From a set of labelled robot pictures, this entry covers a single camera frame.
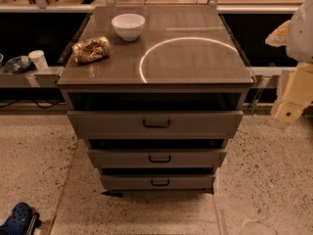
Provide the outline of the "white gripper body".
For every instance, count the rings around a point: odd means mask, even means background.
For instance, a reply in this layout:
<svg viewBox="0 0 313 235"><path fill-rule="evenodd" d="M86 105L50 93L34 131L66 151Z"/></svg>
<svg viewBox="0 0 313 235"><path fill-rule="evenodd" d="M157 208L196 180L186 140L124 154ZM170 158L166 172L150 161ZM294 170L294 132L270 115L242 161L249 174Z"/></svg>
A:
<svg viewBox="0 0 313 235"><path fill-rule="evenodd" d="M305 0L292 15L286 50L298 62L313 63L313 0Z"/></svg>

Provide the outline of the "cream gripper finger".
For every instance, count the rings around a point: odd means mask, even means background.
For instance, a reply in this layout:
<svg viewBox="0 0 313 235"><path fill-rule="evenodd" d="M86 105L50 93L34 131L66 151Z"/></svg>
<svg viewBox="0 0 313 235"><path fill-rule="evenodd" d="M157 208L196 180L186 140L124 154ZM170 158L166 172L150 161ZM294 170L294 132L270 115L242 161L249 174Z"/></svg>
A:
<svg viewBox="0 0 313 235"><path fill-rule="evenodd" d="M290 22L291 21L286 21L272 31L265 39L265 43L273 47L285 46L287 44Z"/></svg>
<svg viewBox="0 0 313 235"><path fill-rule="evenodd" d="M301 63L283 70L278 80L277 99L271 117L280 127L294 124L313 102L313 65Z"/></svg>

